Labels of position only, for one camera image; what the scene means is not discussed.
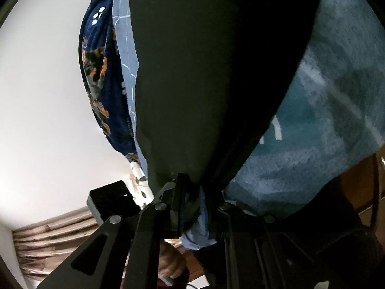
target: human hand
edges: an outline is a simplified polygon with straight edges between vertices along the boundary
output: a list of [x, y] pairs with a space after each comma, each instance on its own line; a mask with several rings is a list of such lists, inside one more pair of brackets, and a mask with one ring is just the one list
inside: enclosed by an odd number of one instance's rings
[[168, 242], [160, 241], [158, 276], [178, 278], [186, 268], [186, 259]]

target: dark green fabric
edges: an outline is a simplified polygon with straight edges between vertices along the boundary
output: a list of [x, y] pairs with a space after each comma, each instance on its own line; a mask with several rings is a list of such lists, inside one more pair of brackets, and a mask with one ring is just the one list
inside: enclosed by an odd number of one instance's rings
[[137, 139], [156, 193], [178, 172], [224, 187], [267, 129], [318, 0], [130, 0]]

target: white ceiling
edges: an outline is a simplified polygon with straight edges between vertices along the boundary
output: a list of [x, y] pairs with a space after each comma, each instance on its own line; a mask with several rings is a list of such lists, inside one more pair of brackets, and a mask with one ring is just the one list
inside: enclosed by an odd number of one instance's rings
[[0, 29], [0, 222], [16, 229], [85, 206], [128, 179], [85, 92], [78, 35], [91, 0], [19, 0]]

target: screw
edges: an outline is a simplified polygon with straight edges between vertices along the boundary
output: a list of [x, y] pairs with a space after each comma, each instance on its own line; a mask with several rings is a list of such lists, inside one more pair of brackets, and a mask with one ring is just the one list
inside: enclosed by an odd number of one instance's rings
[[122, 218], [119, 215], [112, 215], [110, 217], [110, 223], [111, 224], [118, 224], [118, 223], [120, 223], [121, 220], [122, 220]]
[[231, 204], [228, 202], [223, 202], [220, 206], [218, 206], [218, 208], [223, 211], [230, 209], [230, 207], [231, 207]]
[[265, 215], [263, 217], [264, 221], [268, 224], [272, 224], [275, 221], [275, 218], [272, 215]]
[[155, 205], [155, 209], [157, 211], [164, 211], [166, 208], [167, 208], [167, 205], [162, 202]]

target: beige curtain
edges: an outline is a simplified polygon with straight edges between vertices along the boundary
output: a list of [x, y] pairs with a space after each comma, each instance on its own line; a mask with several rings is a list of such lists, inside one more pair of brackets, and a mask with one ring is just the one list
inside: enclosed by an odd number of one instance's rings
[[15, 231], [13, 240], [23, 274], [42, 281], [97, 228], [95, 218], [87, 210], [46, 225]]

